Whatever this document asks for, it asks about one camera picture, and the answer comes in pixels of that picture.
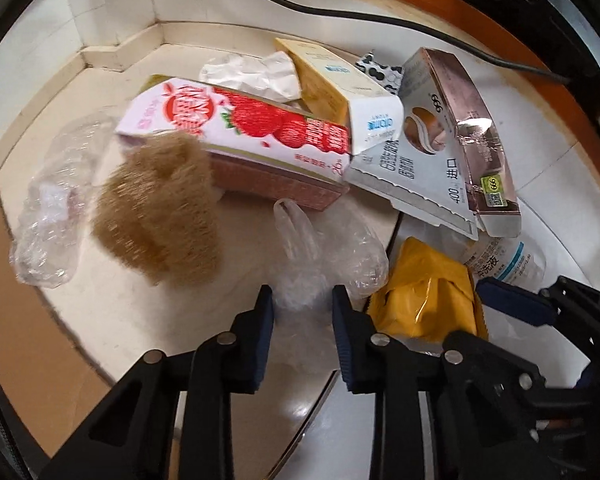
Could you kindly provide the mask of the rose gold white box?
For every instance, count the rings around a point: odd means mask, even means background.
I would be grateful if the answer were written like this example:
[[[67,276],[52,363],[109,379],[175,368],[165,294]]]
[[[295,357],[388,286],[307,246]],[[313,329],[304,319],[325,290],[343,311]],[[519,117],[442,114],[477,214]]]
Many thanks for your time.
[[[502,141],[458,58],[419,49],[403,66],[398,96],[400,136],[353,157],[346,180],[471,240],[518,236],[521,214]]]

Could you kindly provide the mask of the crushed clear plastic bottle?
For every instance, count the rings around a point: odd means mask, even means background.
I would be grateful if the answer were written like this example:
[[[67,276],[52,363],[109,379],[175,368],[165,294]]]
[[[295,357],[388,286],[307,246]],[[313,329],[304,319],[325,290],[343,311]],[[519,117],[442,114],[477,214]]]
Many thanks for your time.
[[[56,288],[73,278],[94,177],[117,118],[97,112],[65,125],[31,179],[9,261],[20,283]]]

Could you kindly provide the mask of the brown cardboard sheet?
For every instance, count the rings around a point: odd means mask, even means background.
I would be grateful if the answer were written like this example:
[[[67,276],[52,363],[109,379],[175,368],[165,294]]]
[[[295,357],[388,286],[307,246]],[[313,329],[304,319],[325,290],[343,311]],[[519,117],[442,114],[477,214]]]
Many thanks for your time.
[[[110,385],[60,327],[41,293],[19,283],[0,197],[0,385],[24,428],[53,456]]]

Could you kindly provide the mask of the clear plastic bag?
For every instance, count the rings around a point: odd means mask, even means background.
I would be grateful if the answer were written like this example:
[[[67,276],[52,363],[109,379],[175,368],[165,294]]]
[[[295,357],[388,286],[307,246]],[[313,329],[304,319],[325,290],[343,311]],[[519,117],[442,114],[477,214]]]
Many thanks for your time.
[[[389,259],[385,246],[358,208],[337,200],[310,216],[283,198],[273,206],[275,227],[286,260],[273,272],[276,306],[285,312],[328,309],[336,285],[361,300],[385,285]]]

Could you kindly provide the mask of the black white patterned wrapper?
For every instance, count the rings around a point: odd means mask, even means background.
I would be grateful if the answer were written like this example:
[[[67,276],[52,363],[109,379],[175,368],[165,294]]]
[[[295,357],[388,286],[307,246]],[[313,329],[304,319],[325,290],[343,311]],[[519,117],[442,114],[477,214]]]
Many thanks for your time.
[[[402,65],[386,65],[376,61],[373,51],[359,58],[354,66],[362,73],[376,81],[389,93],[397,96],[401,89],[404,68]]]

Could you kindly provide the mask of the brown scrubbing brush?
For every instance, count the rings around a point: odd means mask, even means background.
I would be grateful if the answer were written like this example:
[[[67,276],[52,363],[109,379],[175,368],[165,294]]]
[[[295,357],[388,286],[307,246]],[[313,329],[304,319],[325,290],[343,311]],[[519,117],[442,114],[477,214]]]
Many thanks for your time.
[[[130,151],[102,186],[92,234],[151,284],[212,280],[222,248],[210,159],[200,142],[175,131]]]

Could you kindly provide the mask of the yellow foil wrapper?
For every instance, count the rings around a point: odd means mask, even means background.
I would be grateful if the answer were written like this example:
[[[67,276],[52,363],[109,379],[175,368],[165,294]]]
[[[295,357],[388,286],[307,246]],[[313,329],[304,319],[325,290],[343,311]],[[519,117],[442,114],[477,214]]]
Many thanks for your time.
[[[404,240],[385,286],[367,310],[376,330],[441,344],[461,330],[489,338],[482,303],[467,266],[415,237]]]

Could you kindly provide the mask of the yellow white carton box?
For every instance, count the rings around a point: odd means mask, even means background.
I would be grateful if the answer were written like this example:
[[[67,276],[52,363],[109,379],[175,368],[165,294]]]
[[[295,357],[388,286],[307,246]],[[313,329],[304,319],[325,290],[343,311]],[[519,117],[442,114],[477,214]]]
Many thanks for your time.
[[[277,38],[275,47],[294,62],[309,110],[349,129],[350,154],[399,139],[404,107],[397,96],[320,44]]]

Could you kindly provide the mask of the crumpled white tissue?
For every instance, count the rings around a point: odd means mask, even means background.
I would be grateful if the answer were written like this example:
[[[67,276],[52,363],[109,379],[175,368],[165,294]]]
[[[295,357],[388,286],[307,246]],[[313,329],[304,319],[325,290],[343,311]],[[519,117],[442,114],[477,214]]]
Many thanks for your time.
[[[204,64],[198,79],[279,103],[301,98],[294,62],[283,51],[276,51],[265,58],[227,53]]]

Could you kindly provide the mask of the clear bottle with label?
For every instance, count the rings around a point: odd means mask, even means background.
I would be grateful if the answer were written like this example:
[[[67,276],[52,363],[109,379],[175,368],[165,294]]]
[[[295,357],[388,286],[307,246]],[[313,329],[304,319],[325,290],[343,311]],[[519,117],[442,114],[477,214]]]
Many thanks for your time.
[[[490,237],[480,234],[460,254],[460,261],[471,270],[475,282],[483,278],[537,292],[546,270],[544,252],[532,238]]]

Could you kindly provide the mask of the pink strawberry milk carton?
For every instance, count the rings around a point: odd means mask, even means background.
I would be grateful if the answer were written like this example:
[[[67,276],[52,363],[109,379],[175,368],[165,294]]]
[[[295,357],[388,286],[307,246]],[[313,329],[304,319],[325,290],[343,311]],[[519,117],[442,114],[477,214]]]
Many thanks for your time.
[[[346,127],[303,110],[200,81],[155,75],[132,99],[117,134],[140,142],[183,131],[211,158],[216,186],[316,211],[349,191]]]

